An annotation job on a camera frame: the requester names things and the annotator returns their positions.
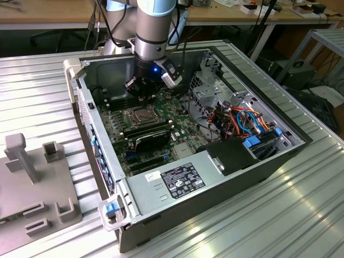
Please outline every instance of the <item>black cable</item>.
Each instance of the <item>black cable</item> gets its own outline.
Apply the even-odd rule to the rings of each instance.
[[[332,67],[332,63],[333,63],[333,61],[334,61],[334,56],[335,56],[335,53],[333,52],[333,57],[332,57],[331,63],[329,64],[328,70],[327,70],[327,72],[325,73],[325,75],[322,77],[321,80],[323,80],[325,77],[327,77],[327,76],[330,74],[330,72],[331,72],[331,67]]]
[[[100,10],[100,12],[101,12],[101,14],[102,14],[102,17],[103,17],[104,22],[105,22],[106,30],[107,30],[107,33],[109,34],[110,39],[112,40],[112,42],[114,43],[114,45],[115,45],[116,47],[121,47],[121,45],[118,44],[118,43],[115,41],[115,39],[113,38],[113,36],[112,36],[112,32],[111,32],[111,30],[110,30],[110,26],[109,26],[109,23],[108,23],[108,19],[106,18],[106,15],[105,15],[105,13],[104,13],[104,11],[103,11],[103,9],[102,9],[102,5],[98,2],[98,0],[95,0],[95,2],[96,2],[96,4],[97,4],[97,6],[98,6],[98,9]]]
[[[313,58],[313,60],[310,62],[310,64],[313,64],[314,61],[318,58],[318,56],[325,50],[325,46],[322,47],[322,50]]]
[[[324,60],[326,60],[330,55],[331,55],[331,53],[329,53],[329,54],[326,56],[326,58],[325,58]],[[331,60],[331,61],[327,61],[327,62],[323,63],[323,64],[318,68],[318,70],[319,70],[320,68],[324,67],[325,65],[327,65],[328,63],[331,63],[331,62],[333,62],[333,61],[338,60],[338,61],[337,61],[337,63],[338,63],[339,60],[340,60],[340,58],[341,58],[341,57],[338,56],[337,58],[335,58],[335,59],[333,59],[333,60]],[[313,76],[311,77],[310,82],[308,83],[308,88],[312,88],[312,87],[316,87],[316,86],[321,86],[322,84],[325,84],[325,83],[326,83],[326,82],[324,81],[324,78],[325,78],[324,76],[323,76],[321,79],[317,79],[317,80],[312,81],[315,75],[316,75],[316,74],[314,73]]]
[[[193,36],[195,36],[197,33],[199,33],[202,30],[201,26],[194,27],[188,34],[187,38],[184,41],[184,47],[183,47],[183,55],[182,55],[182,63],[181,63],[181,71],[184,69],[185,64],[185,51],[187,50],[187,43],[188,40],[191,39]]]
[[[127,13],[127,5],[124,5],[124,12],[123,15],[121,17],[121,19],[117,22],[117,24],[113,27],[113,29],[111,30],[111,35],[114,33],[114,31],[117,29],[117,27],[120,25],[121,22],[123,22],[125,15]]]
[[[179,39],[178,39],[178,40],[177,40],[177,43],[170,44],[170,41],[171,41],[171,39],[173,38],[174,34],[177,33],[177,36],[178,36],[179,20],[180,20],[180,18],[181,18],[181,12],[180,12],[180,9],[179,9],[179,7],[178,7],[178,1],[176,2],[176,9],[177,9],[177,24],[176,24],[176,26],[174,27],[174,30],[173,30],[172,34],[170,35],[170,37],[169,37],[168,40],[167,40],[167,45],[169,45],[169,46],[177,46],[178,43],[179,43]]]
[[[337,86],[340,86],[340,85],[341,85],[341,84],[338,84],[338,83],[339,83],[340,81],[343,81],[343,80],[344,80],[344,78],[338,79],[338,80],[334,81],[333,84],[331,85],[331,87],[334,88],[336,91],[338,91]]]
[[[95,3],[94,6],[93,6],[93,12],[91,14],[91,17],[90,17],[90,20],[89,20],[88,26],[87,26],[88,34],[87,34],[87,38],[86,38],[86,42],[85,42],[85,46],[84,46],[84,51],[86,51],[86,49],[87,49],[87,43],[88,43],[88,41],[90,39],[91,32],[95,28],[96,10],[97,10],[97,4]]]
[[[321,15],[318,13],[318,15],[319,15],[319,21],[318,21],[318,24],[320,24],[320,22],[321,22]]]
[[[172,24],[173,24],[174,28],[176,28],[176,24],[174,23],[173,20],[172,20]],[[177,46],[177,48],[179,48],[179,44],[180,44],[180,35],[179,35],[178,30],[176,31],[176,34],[177,34],[177,43],[174,43],[173,46]]]
[[[263,3],[262,3],[261,6],[260,6],[260,11],[259,11],[259,14],[258,14],[256,23],[255,23],[254,26],[253,26],[253,30],[252,30],[250,36],[248,37],[248,39],[247,39],[247,41],[246,41],[245,49],[248,48],[248,44],[249,44],[250,41],[251,41],[251,38],[252,38],[252,36],[253,36],[253,32],[254,32],[254,30],[256,29],[256,26],[257,26],[257,24],[258,24],[258,21],[259,21],[259,18],[260,18],[260,14],[262,13],[262,9],[263,9]]]
[[[260,14],[262,13],[262,9],[263,9],[263,3],[262,3],[261,6],[260,6],[259,15],[258,15],[258,17],[257,17],[257,20],[256,20],[255,25],[253,26],[253,29],[255,29],[256,26],[257,26],[257,24],[258,24],[258,21],[259,21],[259,18],[260,18]],[[249,43],[251,37],[252,37],[252,33],[250,34],[250,36],[248,37],[248,39],[247,39],[247,41],[246,41],[245,48],[247,47],[247,44]]]
[[[262,31],[264,30],[264,25],[265,25],[265,22],[267,21],[274,5],[276,4],[277,0],[271,0],[270,1],[270,4],[269,4],[269,7],[268,7],[268,10],[266,11],[263,19],[261,20],[261,22],[259,23],[259,26],[258,28],[254,28],[253,29],[253,32],[251,34],[251,37],[248,39],[248,42],[247,42],[247,45],[245,47],[245,54],[247,55],[250,50],[251,50],[251,45],[253,45],[253,39],[255,39],[256,37],[259,38]]]

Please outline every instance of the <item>cable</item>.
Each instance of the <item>cable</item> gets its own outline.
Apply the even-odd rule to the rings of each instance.
[[[88,41],[90,39],[91,32],[95,28],[96,10],[97,10],[97,4],[95,3],[94,6],[93,6],[93,12],[91,14],[91,17],[90,17],[90,20],[89,20],[88,26],[87,26],[88,34],[87,34],[87,38],[86,38],[86,42],[85,42],[85,46],[84,46],[84,51],[86,51],[86,49],[87,49],[87,43],[88,43]]]
[[[100,12],[101,12],[101,14],[102,14],[103,19],[104,19],[104,22],[105,22],[105,25],[106,25],[106,30],[107,30],[107,33],[109,34],[110,39],[112,40],[112,42],[114,43],[114,45],[115,45],[116,47],[121,47],[121,45],[118,44],[118,43],[115,41],[115,39],[113,38],[112,33],[113,33],[114,29],[117,28],[118,25],[120,24],[120,22],[124,19],[125,13],[126,13],[126,10],[127,10],[127,5],[124,6],[124,13],[123,13],[123,16],[122,16],[121,20],[119,20],[119,22],[115,25],[115,27],[113,28],[113,30],[110,30],[110,26],[109,26],[109,23],[108,23],[108,19],[106,18],[106,15],[104,14],[104,11],[103,11],[103,9],[102,9],[102,5],[99,4],[98,0],[95,0],[95,1],[96,1],[97,6],[98,6],[98,9],[100,10]]]
[[[257,38],[256,44],[255,44],[254,47],[251,49],[251,51],[248,53],[248,55],[251,55],[251,53],[256,49],[256,47],[257,47],[257,45],[258,45],[258,42],[259,42],[260,38],[262,37],[262,35],[263,35],[263,30],[260,32],[259,37]]]
[[[239,111],[239,112],[240,112],[240,111],[249,111],[249,112],[254,113],[254,114],[257,114],[257,115],[260,114],[259,112],[254,111],[253,109],[244,109],[244,108],[238,107],[238,106],[232,107],[231,110],[235,110],[235,111]],[[263,119],[262,116],[261,116],[261,117],[258,117],[258,121],[260,122],[260,125],[261,125],[266,131],[270,130],[270,127],[264,122],[264,119]]]
[[[214,134],[216,134],[217,136],[219,136],[219,133],[218,133],[218,132],[216,132],[216,131],[214,131],[213,129],[210,129],[210,128],[204,126],[204,125],[201,125],[201,124],[198,123],[196,120],[194,120],[194,118],[193,118],[193,117],[191,116],[191,114],[190,114],[190,103],[191,103],[191,93],[190,93],[190,95],[189,95],[189,101],[188,101],[188,115],[189,115],[189,118],[191,119],[191,121],[193,121],[194,123],[196,123],[196,124],[199,125],[200,127],[203,127],[203,128],[205,128],[205,129],[208,129],[210,132],[213,132]]]
[[[96,44],[98,44],[98,39],[99,39],[99,33],[100,33],[100,30],[101,30],[101,12],[98,10],[98,26],[97,26],[97,35],[96,35]]]
[[[310,62],[310,64],[313,64],[314,63],[314,61],[318,58],[318,56],[324,51],[326,49],[326,47],[325,46],[323,46],[322,47],[322,50],[321,51],[319,51],[319,53],[318,54],[316,54],[316,56],[313,58],[313,60]]]
[[[187,43],[188,41],[195,36],[197,33],[199,33],[202,30],[201,26],[197,26],[194,27],[188,34],[187,38],[184,41],[184,47],[183,47],[183,55],[182,55],[182,63],[181,63],[181,71],[184,70],[184,64],[185,64],[185,51],[187,50]]]
[[[326,60],[331,54],[332,54],[332,53],[330,52],[330,53],[324,58],[324,60]],[[320,68],[324,67],[324,66],[327,65],[328,63],[331,63],[332,61],[335,61],[335,60],[338,60],[338,59],[340,59],[340,56],[338,56],[338,57],[335,58],[334,60],[327,61],[327,62],[323,63],[317,70],[319,70]],[[313,76],[311,77],[309,83],[306,84],[306,85],[308,85],[308,88],[320,86],[320,84],[323,82],[324,77],[323,77],[322,79],[314,80],[314,81],[319,81],[319,85],[315,85],[315,84],[313,83],[313,81],[312,81],[315,75],[316,75],[316,74],[314,73]]]
[[[251,132],[249,129],[246,129],[245,127],[243,127],[243,126],[241,125],[241,123],[240,123],[240,112],[239,112],[239,113],[237,114],[237,116],[236,116],[236,121],[238,122],[238,125],[239,125],[239,127],[240,127],[242,130],[244,130],[245,132],[248,132],[249,135],[252,136],[252,132]]]
[[[259,14],[258,14],[256,23],[255,23],[254,26],[253,26],[253,30],[252,30],[250,36],[248,37],[248,39],[247,39],[247,41],[246,41],[245,49],[247,49],[247,48],[249,47],[248,45],[249,45],[249,43],[250,43],[250,41],[251,41],[251,38],[252,38],[252,36],[253,36],[253,32],[254,32],[254,30],[256,29],[256,26],[257,26],[257,24],[258,24],[258,21],[259,21],[259,18],[260,18],[260,14],[262,13],[262,9],[263,9],[263,3],[262,3],[261,6],[260,6]]]
[[[318,21],[318,24],[320,24],[320,22],[321,22],[321,15],[318,13],[318,15],[319,15],[319,21]]]
[[[113,29],[111,30],[111,36],[114,33],[114,31],[117,29],[117,27],[121,24],[121,22],[123,22],[125,15],[127,14],[127,5],[124,5],[124,12],[123,15],[121,17],[121,19],[117,22],[117,24],[113,27]]]
[[[335,53],[333,52],[332,61],[331,61],[331,63],[329,64],[329,67],[328,67],[327,72],[325,73],[325,75],[322,77],[321,80],[323,80],[325,77],[327,77],[327,76],[330,74],[330,72],[331,72],[331,67],[332,67],[332,63],[333,63],[333,61],[334,61],[334,56],[335,56]]]
[[[179,45],[178,27],[179,27],[179,20],[181,18],[181,11],[179,10],[179,7],[178,7],[178,1],[176,2],[176,9],[177,9],[177,24],[174,27],[172,34],[170,35],[170,37],[167,40],[167,45],[169,45],[169,46],[178,46]],[[176,34],[176,33],[177,33],[177,43],[170,44],[171,39],[173,38],[174,34]]]
[[[241,129],[245,130],[244,127],[240,124],[240,113],[241,113],[241,112],[245,112],[245,113],[249,114],[249,115],[252,117],[253,122],[254,122],[255,125],[258,127],[258,129],[259,129],[260,131],[265,131],[264,127],[261,126],[261,125],[257,122],[257,120],[256,120],[256,118],[255,118],[255,116],[254,116],[254,114],[252,114],[250,111],[247,111],[247,110],[241,110],[241,111],[239,111],[238,115],[236,116],[236,119],[237,119],[237,120],[239,119],[238,125],[239,125],[239,127],[241,127]]]

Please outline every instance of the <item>aluminum extrusion table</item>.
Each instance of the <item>aluminum extrusion table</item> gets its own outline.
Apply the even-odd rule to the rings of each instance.
[[[320,50],[321,46],[329,48],[331,51],[344,58],[344,30],[310,30],[298,48],[295,50],[292,57],[289,59],[289,62],[278,75],[276,79],[277,82],[282,81],[311,39],[315,39],[318,43],[307,56],[307,62],[311,62],[316,53]]]
[[[145,245],[119,254],[114,232],[103,229],[100,196],[73,117],[62,61],[97,52],[0,59],[0,145],[21,131],[27,147],[64,145],[83,220],[4,257],[343,257],[344,142],[237,48],[212,44],[238,66],[313,139],[266,181],[198,215]],[[224,77],[236,89],[230,73]]]

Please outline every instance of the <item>white label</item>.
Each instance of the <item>white label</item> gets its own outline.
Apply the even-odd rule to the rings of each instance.
[[[195,182],[195,185],[198,185],[198,184],[201,184],[201,183],[203,183],[203,181],[202,180],[198,180],[198,181]]]
[[[152,173],[149,173],[149,174],[145,175],[145,178],[146,178],[147,182],[161,178],[160,171],[157,170],[157,171],[154,171]]]

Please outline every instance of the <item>blue release tab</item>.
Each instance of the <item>blue release tab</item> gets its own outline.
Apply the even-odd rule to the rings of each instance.
[[[277,133],[278,136],[280,136],[283,133],[282,130],[279,128],[276,128],[275,132]]]
[[[257,136],[251,136],[251,137],[247,137],[244,143],[248,148],[251,148],[252,146],[256,144],[259,144],[260,140],[257,138]]]
[[[92,138],[91,138],[91,145],[92,145],[92,147],[94,147],[95,143],[96,143],[96,136],[93,135]]]
[[[106,204],[105,208],[106,208],[106,215],[107,216],[113,212],[119,211],[119,209],[120,209],[118,203],[108,203],[108,204]]]

